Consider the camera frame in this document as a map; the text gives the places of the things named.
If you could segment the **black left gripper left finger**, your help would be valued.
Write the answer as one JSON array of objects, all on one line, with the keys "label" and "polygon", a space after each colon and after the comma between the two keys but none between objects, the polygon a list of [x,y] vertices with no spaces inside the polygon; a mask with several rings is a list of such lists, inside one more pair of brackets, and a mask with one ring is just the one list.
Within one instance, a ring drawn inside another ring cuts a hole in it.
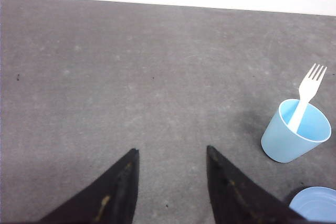
[{"label": "black left gripper left finger", "polygon": [[132,223],[138,186],[139,151],[133,148],[39,223]]}]

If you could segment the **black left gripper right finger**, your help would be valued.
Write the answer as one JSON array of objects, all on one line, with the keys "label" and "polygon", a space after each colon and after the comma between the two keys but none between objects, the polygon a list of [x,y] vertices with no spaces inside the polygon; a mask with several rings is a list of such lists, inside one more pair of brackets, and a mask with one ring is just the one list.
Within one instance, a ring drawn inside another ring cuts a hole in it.
[{"label": "black left gripper right finger", "polygon": [[307,223],[215,147],[206,149],[207,186],[216,223]]}]

